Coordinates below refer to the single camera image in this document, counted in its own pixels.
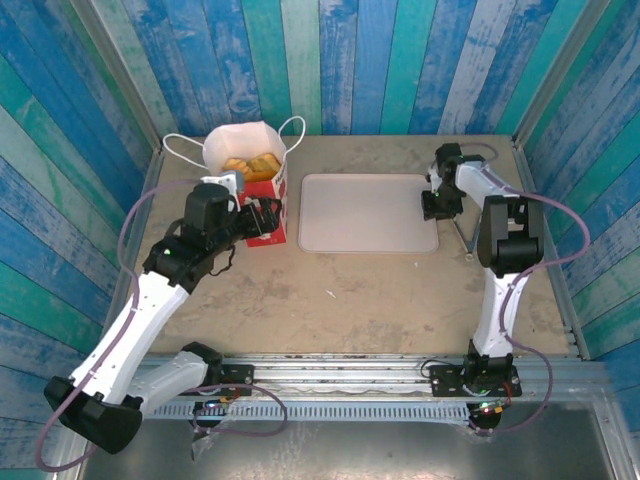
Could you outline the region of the white red printed paper bag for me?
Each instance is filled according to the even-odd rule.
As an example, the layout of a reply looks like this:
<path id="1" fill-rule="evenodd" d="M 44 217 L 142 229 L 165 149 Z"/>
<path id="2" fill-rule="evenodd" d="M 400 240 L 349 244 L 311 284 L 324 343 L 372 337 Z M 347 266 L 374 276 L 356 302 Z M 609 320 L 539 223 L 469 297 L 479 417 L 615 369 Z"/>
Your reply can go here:
<path id="1" fill-rule="evenodd" d="M 245 180 L 245 191 L 238 195 L 243 205 L 249 204 L 255 197 L 270 197 L 282 201 L 279 228 L 270 239 L 253 239 L 247 242 L 250 247 L 284 244 L 287 240 L 287 157 L 304 139 L 307 124 L 303 117 L 296 115 L 288 118 L 274 129 L 263 121 L 227 124 L 212 130 L 204 141 L 170 133 L 163 137 L 164 149 L 187 163 L 209 172 L 211 176 L 220 175 L 222 167 L 229 158 L 241 158 L 247 161 L 265 153 L 277 157 L 281 164 L 277 175 L 270 181 L 249 183 Z M 184 153 L 174 150 L 169 141 L 173 138 L 185 140 L 200 149 L 202 159 L 195 161 Z"/>

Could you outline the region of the pale rectangular plastic tray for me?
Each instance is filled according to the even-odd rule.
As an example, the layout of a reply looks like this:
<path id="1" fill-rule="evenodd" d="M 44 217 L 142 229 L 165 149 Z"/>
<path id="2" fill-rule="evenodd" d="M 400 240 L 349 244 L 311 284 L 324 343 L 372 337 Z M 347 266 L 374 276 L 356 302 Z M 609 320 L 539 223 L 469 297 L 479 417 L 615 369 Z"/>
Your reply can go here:
<path id="1" fill-rule="evenodd" d="M 426 220 L 419 174 L 309 174 L 301 183 L 299 247 L 325 254 L 430 254 L 437 224 Z"/>

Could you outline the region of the grey sheet metal panel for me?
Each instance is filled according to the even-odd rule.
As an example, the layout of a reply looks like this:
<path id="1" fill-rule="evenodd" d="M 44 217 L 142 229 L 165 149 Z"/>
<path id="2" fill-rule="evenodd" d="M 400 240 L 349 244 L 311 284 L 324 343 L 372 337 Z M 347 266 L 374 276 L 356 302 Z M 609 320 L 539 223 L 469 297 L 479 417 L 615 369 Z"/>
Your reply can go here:
<path id="1" fill-rule="evenodd" d="M 481 437 L 405 422 L 292 422 L 269 438 L 194 440 L 149 421 L 121 453 L 96 453 L 81 480 L 614 480 L 592 413 L 552 404 L 532 425 Z"/>

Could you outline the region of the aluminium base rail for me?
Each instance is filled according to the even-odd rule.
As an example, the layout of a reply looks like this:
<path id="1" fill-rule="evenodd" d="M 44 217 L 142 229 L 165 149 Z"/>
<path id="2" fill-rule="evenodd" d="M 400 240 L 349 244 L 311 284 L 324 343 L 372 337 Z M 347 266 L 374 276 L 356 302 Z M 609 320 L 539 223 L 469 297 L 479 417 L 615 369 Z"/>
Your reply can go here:
<path id="1" fill-rule="evenodd" d="M 459 356 L 418 354 L 251 354 L 227 356 L 224 364 L 249 365 L 252 382 L 283 400 L 427 400 L 432 397 L 431 369 L 450 370 Z M 573 356 L 552 355 L 544 363 L 536 355 L 514 359 L 522 395 L 538 402 L 553 375 L 552 401 L 590 399 L 612 392 L 603 364 Z"/>

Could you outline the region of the aluminium corner post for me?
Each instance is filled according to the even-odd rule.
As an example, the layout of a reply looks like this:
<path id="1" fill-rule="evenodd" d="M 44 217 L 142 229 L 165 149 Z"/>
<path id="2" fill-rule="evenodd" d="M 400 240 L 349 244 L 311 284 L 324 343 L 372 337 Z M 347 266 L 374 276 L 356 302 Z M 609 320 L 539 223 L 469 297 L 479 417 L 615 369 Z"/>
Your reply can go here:
<path id="1" fill-rule="evenodd" d="M 87 33 L 112 74 L 137 125 L 154 151 L 162 149 L 160 133 L 136 80 L 149 79 L 142 46 L 122 0 L 70 0 Z"/>
<path id="2" fill-rule="evenodd" d="M 516 150 L 522 150 L 531 137 L 545 109 L 609 6 L 610 1 L 586 0 L 512 136 L 512 143 Z"/>

